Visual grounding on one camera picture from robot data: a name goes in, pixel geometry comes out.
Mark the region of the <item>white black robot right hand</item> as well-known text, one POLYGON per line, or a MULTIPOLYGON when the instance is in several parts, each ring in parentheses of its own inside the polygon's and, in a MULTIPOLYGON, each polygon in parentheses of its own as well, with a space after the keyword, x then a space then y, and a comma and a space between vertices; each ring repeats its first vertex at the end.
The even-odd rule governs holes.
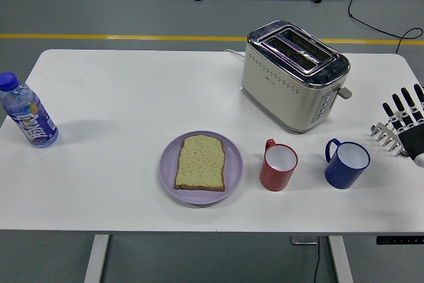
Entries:
POLYGON ((415 84, 413 88, 419 100, 419 106, 415 104, 409 91, 402 87, 401 94, 409 107, 409 112, 405 109, 399 95, 395 93, 392 99, 397 111, 393 111, 388 103, 383 103, 382 107, 407 155, 417 166, 423 167, 423 88, 419 84, 415 84))

